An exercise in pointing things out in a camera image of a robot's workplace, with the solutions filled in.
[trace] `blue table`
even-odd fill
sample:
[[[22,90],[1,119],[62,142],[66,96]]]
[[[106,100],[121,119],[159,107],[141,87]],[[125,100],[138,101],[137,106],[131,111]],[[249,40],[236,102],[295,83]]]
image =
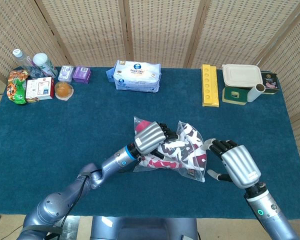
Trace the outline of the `blue table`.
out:
[[[91,69],[89,84],[73,83],[68,101],[56,98],[0,104],[0,214],[29,213],[46,195],[61,191],[87,163],[100,165],[134,139],[134,116],[167,123],[179,120],[204,139],[244,144],[261,180],[289,219],[300,218],[300,158],[282,92],[245,106],[202,107],[201,70],[163,68],[158,93],[119,91],[104,67]],[[224,81],[217,71],[219,99]],[[207,168],[225,172],[211,152]],[[118,173],[91,191],[73,215],[254,218],[243,194],[206,174],[201,183],[159,169]]]

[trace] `tissue package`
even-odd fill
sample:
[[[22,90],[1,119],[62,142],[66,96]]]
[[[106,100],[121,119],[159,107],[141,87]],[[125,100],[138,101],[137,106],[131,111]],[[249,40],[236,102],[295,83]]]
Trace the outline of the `tissue package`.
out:
[[[161,65],[118,60],[112,76],[117,90],[156,93],[160,86]]]

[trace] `plastic bottle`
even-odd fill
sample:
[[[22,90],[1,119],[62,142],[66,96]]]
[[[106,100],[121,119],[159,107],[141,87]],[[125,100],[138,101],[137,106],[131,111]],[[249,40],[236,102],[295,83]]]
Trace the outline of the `plastic bottle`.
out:
[[[33,57],[33,62],[41,69],[45,76],[51,76],[52,78],[58,76],[58,71],[48,58],[47,54],[43,52],[37,53]]]
[[[31,58],[20,49],[15,49],[12,53],[19,65],[28,72],[31,78],[37,79],[45,76],[40,68],[34,64]]]

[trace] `silver robot hand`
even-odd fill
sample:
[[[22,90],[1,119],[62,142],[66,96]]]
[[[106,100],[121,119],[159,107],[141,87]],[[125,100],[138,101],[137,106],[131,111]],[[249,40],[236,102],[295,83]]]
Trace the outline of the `silver robot hand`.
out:
[[[259,182],[261,172],[244,145],[232,140],[212,139],[208,146],[222,161],[228,174],[207,173],[219,180],[233,182],[238,188],[245,189],[244,198],[254,215],[273,240],[299,240],[284,213],[271,196],[264,182]]]
[[[55,227],[55,223],[67,217],[80,198],[87,195],[91,189],[100,187],[111,175],[136,162],[139,157],[150,153],[166,140],[177,138],[176,133],[167,128],[167,125],[151,123],[135,136],[133,143],[104,161],[101,169],[93,163],[86,165],[81,169],[76,180],[64,191],[52,193],[42,200],[25,217],[18,240],[42,240],[59,236],[62,228]]]

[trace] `gray robot arm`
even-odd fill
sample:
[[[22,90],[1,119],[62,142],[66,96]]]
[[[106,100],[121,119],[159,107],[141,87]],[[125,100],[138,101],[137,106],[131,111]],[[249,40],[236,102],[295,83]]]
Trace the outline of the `gray robot arm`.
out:
[[[87,195],[91,189],[100,187],[111,175],[135,162],[141,155],[150,153],[167,139],[177,138],[178,136],[171,132],[167,125],[151,123],[135,136],[133,143],[123,147],[104,161],[101,169],[93,163],[86,165],[81,169],[76,180],[62,192],[52,193],[42,200],[25,217],[18,240],[47,240],[60,235],[62,228],[55,227],[55,223],[67,217],[80,198]]]
[[[218,174],[208,170],[217,180],[233,182],[238,188],[245,189],[244,198],[254,215],[273,240],[299,240],[287,218],[266,188],[259,182],[261,172],[244,145],[232,140],[213,139],[208,147],[222,161],[228,174]]]

